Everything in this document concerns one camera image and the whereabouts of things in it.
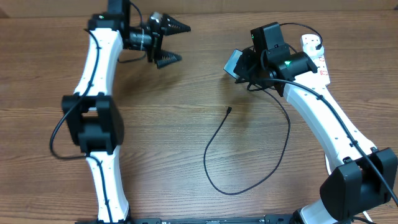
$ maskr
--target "cable end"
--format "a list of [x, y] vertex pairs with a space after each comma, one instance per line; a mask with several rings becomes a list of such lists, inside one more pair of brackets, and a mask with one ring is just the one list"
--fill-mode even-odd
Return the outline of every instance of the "cable end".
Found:
[[232, 111], [232, 107], [228, 107], [228, 109], [226, 110], [226, 114], [228, 115], [228, 114], [230, 114], [230, 112]]

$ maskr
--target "cable clip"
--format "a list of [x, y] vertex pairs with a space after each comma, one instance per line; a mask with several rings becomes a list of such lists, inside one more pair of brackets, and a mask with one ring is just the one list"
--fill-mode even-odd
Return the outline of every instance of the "cable clip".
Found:
[[349, 146], [353, 147], [353, 146], [357, 146], [358, 145], [358, 141], [355, 140], [352, 143], [349, 144]]

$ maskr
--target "black cable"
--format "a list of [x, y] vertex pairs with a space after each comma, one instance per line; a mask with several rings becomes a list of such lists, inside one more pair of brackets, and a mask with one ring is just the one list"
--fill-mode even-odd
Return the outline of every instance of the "black cable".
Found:
[[55, 139], [55, 137], [56, 137], [56, 135], [57, 135], [59, 129], [61, 128], [61, 125], [62, 125], [63, 122], [66, 120], [66, 118], [68, 117], [68, 115], [72, 112], [72, 110], [74, 110], [77, 106], [79, 106], [79, 104], [83, 101], [84, 97], [88, 94], [90, 88], [93, 86], [93, 80], [94, 80], [95, 73], [96, 73], [96, 70], [97, 70], [98, 61], [99, 61], [99, 59], [100, 59], [100, 49], [101, 49], [101, 47], [100, 47], [100, 45], [99, 45], [99, 43], [98, 43], [98, 40], [97, 40], [96, 37], [94, 36], [94, 34], [93, 34], [90, 30], [88, 30], [88, 29], [85, 29], [85, 31], [86, 31], [87, 33], [89, 33], [89, 35], [91, 35], [91, 37], [94, 39], [95, 44], [96, 44], [96, 46], [97, 46], [97, 56], [96, 56], [96, 59], [95, 59], [95, 64], [94, 64], [93, 73], [92, 73], [92, 75], [91, 75], [90, 80], [88, 81], [87, 88], [86, 88], [86, 90], [84, 91], [84, 93], [80, 96], [79, 100], [78, 100], [78, 101], [77, 101], [77, 102], [76, 102], [76, 103], [63, 115], [63, 117], [61, 118], [61, 120], [60, 120], [60, 121], [58, 122], [58, 124], [56, 125], [54, 131], [53, 131], [52, 134], [51, 134], [50, 144], [49, 144], [49, 145], [50, 145], [50, 152], [51, 152], [51, 154], [52, 154], [55, 158], [57, 158], [57, 159], [60, 159], [60, 160], [74, 160], [74, 159], [86, 159], [86, 158], [90, 158], [90, 159], [93, 159], [93, 160], [96, 161], [97, 166], [99, 167], [99, 172], [101, 173], [101, 181], [102, 181], [102, 186], [103, 186], [103, 193], [104, 193], [105, 205], [106, 205], [106, 208], [108, 209], [109, 222], [110, 222], [110, 224], [112, 224], [113, 222], [112, 222], [111, 208], [110, 208], [110, 206], [109, 206], [108, 195], [106, 194], [105, 177], [104, 177], [104, 172], [103, 172], [103, 169], [102, 169], [101, 162], [100, 162], [97, 158], [95, 158], [95, 157], [93, 157], [93, 156], [90, 156], [90, 155], [88, 155], [88, 156], [59, 156], [59, 155], [54, 151], [54, 148], [53, 148], [54, 139]]
[[288, 44], [288, 43], [286, 43], [293, 51], [294, 51], [294, 53], [296, 53], [297, 54], [297, 51], [296, 51], [296, 49], [294, 49], [294, 47], [292, 47], [290, 44]]
[[367, 220], [365, 218], [361, 218], [361, 217], [353, 217], [352, 219], [353, 220], [358, 220], [358, 221], [361, 221], [361, 222], [365, 222], [365, 223], [368, 223], [368, 224], [376, 224], [374, 222], [370, 222], [369, 220]]
[[250, 49], [250, 48], [252, 48], [252, 47], [254, 47], [254, 45], [252, 45], [252, 46], [250, 46], [250, 47], [246, 47], [246, 48], [243, 49], [243, 50]]
[[136, 8], [136, 10], [137, 10], [137, 12], [138, 12], [138, 14], [139, 14], [139, 18], [140, 18], [140, 20], [141, 20], [140, 23], [139, 23], [139, 26], [142, 27], [142, 26], [144, 25], [144, 19], [142, 18], [141, 11], [139, 10], [139, 8], [138, 8], [134, 3], [132, 3], [132, 1], [130, 1], [130, 4], [131, 4], [133, 7]]
[[380, 181], [386, 187], [388, 192], [391, 194], [392, 199], [394, 200], [394, 202], [396, 203], [396, 205], [398, 207], [398, 198], [395, 195], [394, 191], [392, 191], [392, 189], [390, 188], [389, 184], [387, 183], [385, 178], [381, 175], [381, 173], [379, 172], [377, 167], [369, 159], [368, 155], [366, 155], [366, 153], [358, 145], [357, 140], [355, 140], [354, 137], [351, 135], [351, 133], [349, 132], [348, 128], [346, 127], [346, 125], [344, 124], [343, 120], [340, 118], [340, 116], [336, 112], [336, 110], [333, 108], [333, 106], [322, 95], [320, 95], [319, 93], [313, 91], [312, 89], [310, 89], [310, 88], [308, 88], [308, 87], [306, 87], [304, 85], [301, 85], [299, 83], [295, 83], [295, 82], [292, 82], [292, 81], [281, 80], [281, 79], [276, 79], [276, 78], [263, 78], [262, 81], [271, 81], [271, 82], [279, 82], [279, 83], [291, 84], [291, 85], [300, 87], [300, 88], [302, 88], [303, 90], [305, 90], [307, 92], [310, 92], [311, 94], [316, 96], [318, 100], [321, 100], [329, 108], [329, 110], [333, 113], [333, 115], [335, 115], [335, 118], [340, 123], [340, 126], [343, 128], [344, 132], [347, 134], [348, 139], [351, 141], [350, 145], [354, 146], [358, 150], [358, 152], [362, 155], [362, 157], [365, 158], [366, 162], [371, 166], [372, 170], [376, 173], [377, 177], [380, 179]]
[[120, 61], [120, 60], [118, 59], [118, 62], [119, 62], [119, 63], [130, 63], [130, 62], [136, 62], [136, 61], [139, 61], [139, 60], [142, 60], [142, 59], [144, 59], [146, 56], [147, 56], [147, 52], [145, 51], [144, 55], [143, 55], [143, 56], [141, 56], [141, 57], [139, 57], [139, 58], [134, 58], [134, 59], [130, 59], [130, 60], [124, 60], [124, 61]]
[[249, 82], [249, 84], [248, 84], [247, 87], [246, 87], [246, 90], [247, 90], [247, 91], [264, 91], [264, 90], [266, 90], [266, 89], [276, 90], [276, 89], [275, 89], [274, 87], [272, 87], [272, 86], [267, 87], [267, 88], [256, 86], [257, 88], [252, 90], [252, 89], [250, 89], [250, 87], [251, 87], [252, 85], [256, 86], [255, 84]]
[[314, 31], [314, 33], [316, 33], [316, 34], [319, 36], [319, 39], [320, 39], [320, 41], [321, 41], [321, 43], [317, 45], [316, 49], [317, 49], [317, 50], [321, 49], [321, 47], [322, 47], [322, 42], [323, 42], [322, 36], [321, 36], [321, 35], [318, 33], [318, 31], [316, 31], [314, 28], [309, 27], [309, 26], [304, 25], [304, 24], [299, 24], [299, 23], [297, 23], [297, 22], [285, 22], [285, 23], [281, 24], [280, 26], [284, 26], [284, 25], [297, 25], [297, 26], [302, 26], [302, 27], [305, 27], [305, 28], [308, 28], [308, 29]]
[[221, 124], [220, 124], [220, 126], [218, 127], [217, 131], [214, 133], [213, 137], [211, 137], [209, 143], [208, 143], [207, 146], [206, 146], [205, 153], [204, 153], [204, 155], [203, 155], [203, 166], [205, 167], [205, 172], [206, 172], [207, 179], [209, 180], [210, 184], [214, 187], [214, 189], [216, 189], [219, 193], [222, 193], [222, 194], [225, 194], [225, 195], [239, 195], [239, 194], [241, 194], [241, 193], [245, 193], [245, 192], [247, 192], [248, 190], [251, 190], [251, 189], [257, 187], [258, 185], [260, 185], [260, 184], [262, 184], [264, 181], [266, 181], [266, 180], [278, 169], [279, 164], [282, 162], [282, 158], [283, 158], [283, 156], [284, 156], [284, 154], [285, 154], [285, 150], [286, 150], [286, 146], [287, 146], [287, 141], [289, 140], [289, 134], [290, 134], [290, 118], [289, 118], [289, 115], [287, 114], [285, 108], [282, 106], [282, 104], [279, 102], [279, 100], [278, 100], [277, 98], [275, 98], [272, 94], [270, 94], [269, 92], [267, 92], [267, 91], [265, 91], [265, 90], [263, 90], [263, 92], [267, 93], [269, 96], [271, 96], [271, 97], [279, 104], [280, 108], [282, 108], [283, 112], [285, 113], [285, 117], [286, 117], [287, 124], [288, 124], [288, 129], [287, 129], [287, 134], [286, 134], [286, 141], [285, 141], [285, 145], [284, 145], [284, 148], [283, 148], [283, 150], [282, 150], [282, 153], [281, 153], [281, 155], [280, 155], [279, 161], [278, 161], [277, 165], [275, 166], [274, 170], [272, 170], [265, 178], [263, 178], [263, 179], [260, 180], [258, 183], [254, 184], [253, 186], [248, 187], [248, 188], [246, 188], [246, 189], [244, 189], [244, 190], [241, 190], [241, 191], [235, 192], [235, 193], [227, 193], [227, 192], [224, 192], [224, 191], [220, 190], [218, 187], [216, 187], [216, 185], [213, 183], [213, 181], [211, 181], [210, 176], [209, 176], [209, 173], [207, 172], [207, 168], [206, 168], [206, 152], [207, 152], [207, 149], [208, 149], [209, 145], [211, 144], [211, 142], [212, 142], [212, 141], [214, 140], [214, 138], [216, 137], [218, 131], [221, 129], [222, 125], [224, 124], [224, 121], [226, 120], [226, 118], [228, 117], [229, 113], [230, 113], [231, 110], [232, 110], [231, 107], [228, 107], [228, 109], [227, 109], [227, 111], [226, 111], [226, 115], [225, 115], [223, 121], [221, 122]]

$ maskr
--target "robotic arm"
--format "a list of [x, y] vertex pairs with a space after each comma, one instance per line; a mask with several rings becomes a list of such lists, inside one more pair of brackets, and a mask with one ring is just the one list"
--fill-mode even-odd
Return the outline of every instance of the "robotic arm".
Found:
[[[147, 23], [140, 24], [140, 29], [130, 27], [129, 19], [128, 0], [109, 0], [107, 12], [93, 15], [88, 22], [91, 36], [83, 75], [74, 94], [62, 100], [73, 142], [89, 156], [86, 160], [93, 174], [99, 206], [98, 219], [92, 223], [131, 222], [119, 166], [124, 125], [112, 98], [120, 53], [123, 49], [146, 51], [148, 62], [154, 61], [157, 68], [163, 68], [182, 59], [161, 49], [163, 37], [190, 31], [189, 26], [158, 12]], [[91, 87], [83, 95], [92, 75]], [[89, 111], [96, 111], [97, 116], [83, 116]]]
[[[320, 188], [321, 199], [297, 210], [285, 222], [276, 223], [344, 222], [390, 201], [390, 192], [355, 144], [363, 149], [391, 188], [397, 171], [397, 157], [389, 148], [378, 151], [330, 95], [326, 88], [330, 80], [319, 37], [304, 35], [301, 40], [304, 51], [291, 55], [278, 23], [253, 29], [251, 34], [254, 51], [235, 50], [224, 69], [237, 79], [236, 83], [249, 82], [262, 89], [274, 86], [279, 95], [302, 115], [325, 150], [333, 171]], [[334, 108], [356, 142], [347, 136], [336, 115], [321, 98]]]

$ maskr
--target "wooden tabletop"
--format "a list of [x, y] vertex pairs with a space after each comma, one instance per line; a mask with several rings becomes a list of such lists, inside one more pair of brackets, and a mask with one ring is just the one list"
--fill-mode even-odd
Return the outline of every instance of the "wooden tabletop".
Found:
[[[119, 64], [114, 99], [125, 124], [121, 173], [134, 217], [253, 217], [292, 213], [319, 198], [327, 178], [323, 149], [301, 116], [279, 98], [292, 121], [282, 163], [260, 186], [238, 196], [221, 189], [256, 183], [277, 164], [287, 122], [266, 94], [235, 85], [223, 67], [234, 49], [252, 44], [250, 30], [270, 22], [301, 22], [324, 39], [328, 89], [356, 127], [379, 148], [398, 154], [398, 13], [271, 12], [175, 16], [191, 33], [165, 37], [163, 49], [183, 60], [157, 70], [140, 61]], [[85, 65], [87, 17], [0, 20], [0, 223], [72, 223], [98, 213], [85, 161], [58, 161], [49, 138]], [[302, 27], [282, 28], [299, 48]], [[140, 56], [124, 52], [122, 59]], [[66, 126], [55, 150], [80, 153]], [[369, 211], [396, 223], [392, 202]]]

